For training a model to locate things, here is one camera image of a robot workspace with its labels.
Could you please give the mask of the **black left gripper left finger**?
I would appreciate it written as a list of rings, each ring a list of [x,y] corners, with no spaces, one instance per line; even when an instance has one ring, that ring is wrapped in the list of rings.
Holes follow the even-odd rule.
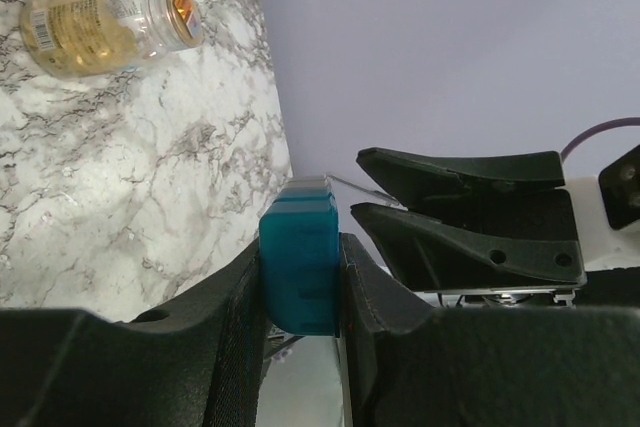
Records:
[[[5,426],[251,426],[265,343],[256,244],[130,322],[1,313]]]

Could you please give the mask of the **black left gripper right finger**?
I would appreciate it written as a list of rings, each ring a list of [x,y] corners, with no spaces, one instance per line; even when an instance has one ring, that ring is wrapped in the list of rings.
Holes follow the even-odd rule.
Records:
[[[349,426],[635,426],[639,313],[436,308],[340,239]]]

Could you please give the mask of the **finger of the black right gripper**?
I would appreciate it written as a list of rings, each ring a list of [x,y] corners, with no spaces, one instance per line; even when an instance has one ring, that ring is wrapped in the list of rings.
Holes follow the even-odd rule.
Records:
[[[415,292],[515,292],[585,284],[563,189],[428,201],[418,211],[356,204],[352,216],[393,277]]]
[[[380,147],[360,151],[359,167],[402,206],[525,194],[565,184],[560,154],[545,151],[496,157],[430,157]]]

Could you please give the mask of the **teal pill organizer box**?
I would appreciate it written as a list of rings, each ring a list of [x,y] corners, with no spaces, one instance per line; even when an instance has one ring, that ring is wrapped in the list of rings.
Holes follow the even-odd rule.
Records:
[[[259,222],[260,274],[270,320],[298,336],[338,335],[338,210],[325,176],[289,180]]]

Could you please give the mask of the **clear pill bottle gold lid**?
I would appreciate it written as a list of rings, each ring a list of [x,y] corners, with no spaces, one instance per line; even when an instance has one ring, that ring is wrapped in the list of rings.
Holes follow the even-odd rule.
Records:
[[[60,79],[134,70],[204,37],[195,0],[30,0],[19,20],[33,60]]]

